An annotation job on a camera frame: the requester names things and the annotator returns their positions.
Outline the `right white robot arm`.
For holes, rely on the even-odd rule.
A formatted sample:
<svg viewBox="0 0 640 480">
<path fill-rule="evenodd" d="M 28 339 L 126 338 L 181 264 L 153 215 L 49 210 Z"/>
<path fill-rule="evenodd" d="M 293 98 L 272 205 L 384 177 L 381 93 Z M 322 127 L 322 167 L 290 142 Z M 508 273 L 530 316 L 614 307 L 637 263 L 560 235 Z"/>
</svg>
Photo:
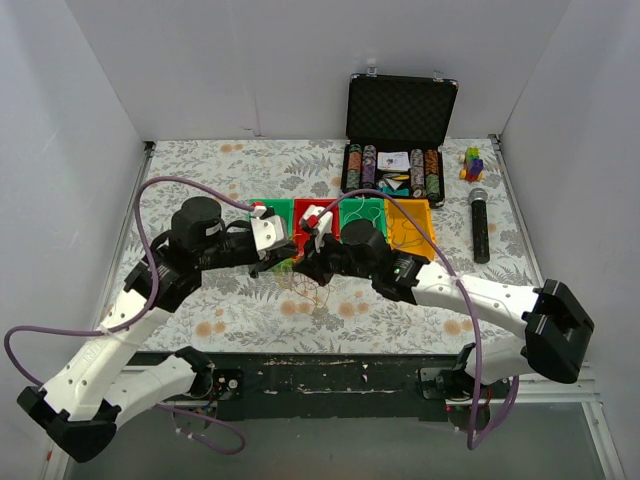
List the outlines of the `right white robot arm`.
<svg viewBox="0 0 640 480">
<path fill-rule="evenodd" d="M 564 283 L 515 286 L 472 275 L 454 277 L 439 263 L 392 249 L 364 220 L 348 223 L 338 238 L 314 235 L 293 267 L 321 286 L 333 276 L 368 279 L 382 297 L 477 317 L 508 332 L 483 348 L 481 358 L 462 357 L 452 373 L 454 389 L 475 397 L 507 377 L 537 373 L 551 381 L 577 381 L 594 322 Z"/>
</svg>

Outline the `black poker chip case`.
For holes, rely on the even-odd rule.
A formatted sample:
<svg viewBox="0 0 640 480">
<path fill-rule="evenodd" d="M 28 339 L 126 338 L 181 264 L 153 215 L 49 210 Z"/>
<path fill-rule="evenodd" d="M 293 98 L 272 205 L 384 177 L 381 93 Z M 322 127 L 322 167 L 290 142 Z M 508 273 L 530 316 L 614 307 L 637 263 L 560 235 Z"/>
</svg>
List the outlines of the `black poker chip case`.
<svg viewBox="0 0 640 480">
<path fill-rule="evenodd" d="M 458 91 L 459 83 L 449 78 L 353 74 L 341 191 L 371 188 L 442 207 L 441 147 Z"/>
</svg>

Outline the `left green plastic bin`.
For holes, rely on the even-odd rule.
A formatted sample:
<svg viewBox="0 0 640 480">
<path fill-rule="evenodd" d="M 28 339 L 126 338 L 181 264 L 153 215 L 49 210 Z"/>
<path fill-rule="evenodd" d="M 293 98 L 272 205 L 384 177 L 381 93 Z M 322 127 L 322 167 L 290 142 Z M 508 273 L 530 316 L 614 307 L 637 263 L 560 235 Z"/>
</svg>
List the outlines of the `left green plastic bin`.
<svg viewBox="0 0 640 480">
<path fill-rule="evenodd" d="M 286 223 L 288 238 L 292 239 L 294 234 L 294 200 L 279 198 L 251 198 L 249 203 L 264 204 L 268 208 L 272 208 L 274 212 L 280 216 Z"/>
</svg>

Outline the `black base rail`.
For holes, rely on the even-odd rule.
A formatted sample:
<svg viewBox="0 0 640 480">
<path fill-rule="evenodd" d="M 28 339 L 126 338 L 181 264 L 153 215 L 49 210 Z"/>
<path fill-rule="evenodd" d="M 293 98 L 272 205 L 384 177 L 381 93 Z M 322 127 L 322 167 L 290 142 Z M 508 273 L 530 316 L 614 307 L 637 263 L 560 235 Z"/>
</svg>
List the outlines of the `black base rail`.
<svg viewBox="0 0 640 480">
<path fill-rule="evenodd" d="M 191 399 L 225 421 L 413 418 L 445 422 L 452 354 L 220 353 Z"/>
</svg>

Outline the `colourful toy block car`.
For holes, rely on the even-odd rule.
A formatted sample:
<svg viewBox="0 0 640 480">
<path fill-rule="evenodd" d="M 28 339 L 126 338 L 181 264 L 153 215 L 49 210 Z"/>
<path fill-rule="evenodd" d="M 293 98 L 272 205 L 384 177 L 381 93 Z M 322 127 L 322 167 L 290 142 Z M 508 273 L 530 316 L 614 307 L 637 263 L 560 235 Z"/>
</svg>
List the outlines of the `colourful toy block car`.
<svg viewBox="0 0 640 480">
<path fill-rule="evenodd" d="M 477 182 L 483 177 L 484 162 L 480 158 L 479 149 L 469 147 L 459 156 L 461 170 L 459 177 L 467 182 Z"/>
</svg>

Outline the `right green plastic bin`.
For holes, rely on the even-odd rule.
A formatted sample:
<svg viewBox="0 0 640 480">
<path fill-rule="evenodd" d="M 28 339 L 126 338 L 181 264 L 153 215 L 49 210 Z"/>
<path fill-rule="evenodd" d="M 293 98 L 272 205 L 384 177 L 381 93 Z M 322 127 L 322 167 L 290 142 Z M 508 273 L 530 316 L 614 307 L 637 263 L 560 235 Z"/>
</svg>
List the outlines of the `right green plastic bin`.
<svg viewBox="0 0 640 480">
<path fill-rule="evenodd" d="M 349 222 L 365 219 L 375 228 L 387 233 L 384 201 L 379 198 L 354 197 L 343 200 L 339 204 L 340 229 Z"/>
</svg>

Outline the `green plastic bin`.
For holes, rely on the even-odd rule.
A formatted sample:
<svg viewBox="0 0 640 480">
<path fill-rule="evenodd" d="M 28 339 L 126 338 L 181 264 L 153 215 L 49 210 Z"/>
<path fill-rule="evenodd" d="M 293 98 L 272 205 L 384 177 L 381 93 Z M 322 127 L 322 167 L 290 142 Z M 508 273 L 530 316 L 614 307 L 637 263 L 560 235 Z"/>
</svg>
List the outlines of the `green plastic bin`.
<svg viewBox="0 0 640 480">
<path fill-rule="evenodd" d="M 294 200 L 279 198 L 251 198 L 249 203 L 264 204 L 268 208 L 272 208 L 274 212 L 280 216 L 286 223 L 288 238 L 292 239 L 294 234 Z"/>
<path fill-rule="evenodd" d="M 379 198 L 354 197 L 343 200 L 339 204 L 340 229 L 349 222 L 365 219 L 375 228 L 387 233 L 384 201 Z"/>
</svg>

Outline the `red plastic bin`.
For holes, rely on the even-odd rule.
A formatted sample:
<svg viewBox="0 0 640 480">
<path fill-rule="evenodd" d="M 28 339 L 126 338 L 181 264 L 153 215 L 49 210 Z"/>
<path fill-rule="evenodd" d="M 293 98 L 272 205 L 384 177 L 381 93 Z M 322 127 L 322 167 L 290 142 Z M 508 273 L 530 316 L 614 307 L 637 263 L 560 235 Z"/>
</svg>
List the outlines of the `red plastic bin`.
<svg viewBox="0 0 640 480">
<path fill-rule="evenodd" d="M 326 209 L 333 199 L 322 198 L 296 198 L 294 200 L 294 241 L 298 248 L 297 258 L 305 253 L 305 245 L 310 239 L 311 228 L 327 224 L 331 220 L 331 234 L 338 240 L 340 238 L 340 213 L 339 207 L 334 206 L 330 212 L 320 220 L 318 215 Z"/>
</svg>

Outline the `yellow plastic bin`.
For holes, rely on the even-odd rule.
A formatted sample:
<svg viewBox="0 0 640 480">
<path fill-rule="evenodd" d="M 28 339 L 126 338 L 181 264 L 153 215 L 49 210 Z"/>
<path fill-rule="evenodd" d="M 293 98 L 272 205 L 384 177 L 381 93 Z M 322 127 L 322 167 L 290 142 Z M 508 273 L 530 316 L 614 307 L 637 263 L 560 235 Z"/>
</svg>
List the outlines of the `yellow plastic bin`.
<svg viewBox="0 0 640 480">
<path fill-rule="evenodd" d="M 432 225 L 430 204 L 427 200 L 398 199 L 397 203 L 406 210 L 420 228 L 436 243 L 435 230 Z M 436 253 L 432 245 L 406 216 L 389 200 L 384 201 L 386 214 L 387 241 L 392 249 L 412 255 L 435 259 Z"/>
</svg>

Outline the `black microphone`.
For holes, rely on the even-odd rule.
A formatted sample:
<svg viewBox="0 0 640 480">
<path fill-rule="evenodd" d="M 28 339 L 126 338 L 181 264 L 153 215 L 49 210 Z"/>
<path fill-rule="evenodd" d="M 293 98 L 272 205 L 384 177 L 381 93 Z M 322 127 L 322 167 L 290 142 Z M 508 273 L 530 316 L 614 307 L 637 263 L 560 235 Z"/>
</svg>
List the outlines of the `black microphone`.
<svg viewBox="0 0 640 480">
<path fill-rule="evenodd" d="M 482 188 L 472 189 L 468 198 L 471 207 L 474 261 L 478 264 L 490 261 L 487 199 L 488 194 Z"/>
</svg>

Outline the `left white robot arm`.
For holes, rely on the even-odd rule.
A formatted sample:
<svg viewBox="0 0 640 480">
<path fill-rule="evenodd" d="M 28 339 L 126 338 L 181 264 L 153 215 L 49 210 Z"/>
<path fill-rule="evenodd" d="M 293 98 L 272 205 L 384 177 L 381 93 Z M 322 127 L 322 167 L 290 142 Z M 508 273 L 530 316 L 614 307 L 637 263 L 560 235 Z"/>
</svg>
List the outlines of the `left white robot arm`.
<svg viewBox="0 0 640 480">
<path fill-rule="evenodd" d="M 202 284 L 207 270 L 246 266 L 257 276 L 296 253 L 286 221 L 258 203 L 245 220 L 224 223 L 220 204 L 207 197 L 186 200 L 168 230 L 150 244 L 125 279 L 113 308 L 72 359 L 41 386 L 29 386 L 18 405 L 78 463 L 100 454 L 119 427 L 168 398 L 208 397 L 214 366 L 193 347 L 119 380 L 141 344 Z"/>
</svg>

